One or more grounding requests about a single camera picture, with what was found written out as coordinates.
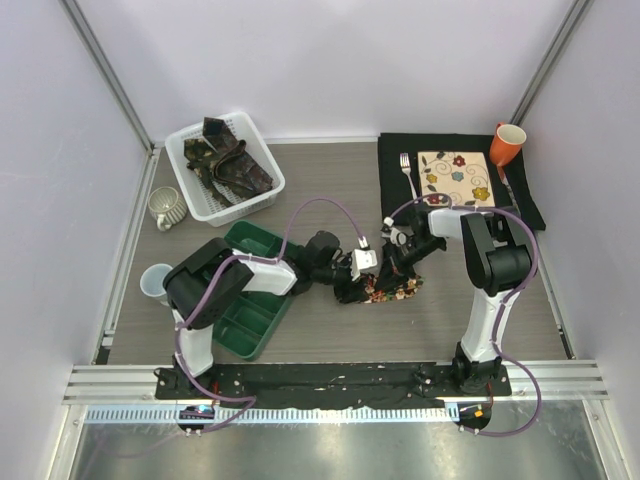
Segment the red floral patterned tie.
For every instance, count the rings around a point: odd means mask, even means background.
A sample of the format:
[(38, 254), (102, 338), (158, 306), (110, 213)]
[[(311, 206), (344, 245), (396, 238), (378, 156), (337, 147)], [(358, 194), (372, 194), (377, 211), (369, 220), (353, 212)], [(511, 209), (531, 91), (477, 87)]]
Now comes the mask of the red floral patterned tie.
[(424, 284), (414, 270), (401, 271), (397, 267), (385, 267), (377, 274), (367, 274), (362, 292), (357, 300), (361, 304), (385, 303), (410, 299)]

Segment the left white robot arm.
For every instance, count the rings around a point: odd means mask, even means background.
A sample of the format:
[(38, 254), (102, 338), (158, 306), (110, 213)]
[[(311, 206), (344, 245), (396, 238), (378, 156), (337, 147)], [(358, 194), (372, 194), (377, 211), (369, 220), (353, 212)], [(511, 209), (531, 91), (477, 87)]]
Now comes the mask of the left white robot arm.
[(341, 251), (339, 239), (317, 232), (304, 246), (286, 246), (274, 258), (232, 247), (216, 238), (175, 267), (163, 280), (174, 321), (173, 366), (157, 369), (156, 397), (193, 398), (214, 392), (212, 353), (215, 324), (244, 294), (297, 296), (315, 284), (349, 294), (377, 266), (377, 254), (364, 237), (351, 252)]

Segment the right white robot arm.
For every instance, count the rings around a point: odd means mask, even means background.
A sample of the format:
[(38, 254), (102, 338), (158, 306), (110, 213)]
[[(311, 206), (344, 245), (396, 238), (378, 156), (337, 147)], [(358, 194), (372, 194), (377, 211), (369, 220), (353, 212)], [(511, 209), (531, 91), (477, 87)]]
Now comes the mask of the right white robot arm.
[(424, 203), (408, 209), (412, 211), (409, 235), (396, 227), (394, 215), (383, 220), (387, 262), (407, 275), (426, 256), (445, 250), (448, 240), (461, 242), (474, 298), (452, 360), (451, 380), (462, 394), (481, 393), (499, 378), (509, 314), (536, 273), (535, 239), (519, 217), (500, 209), (431, 208)]

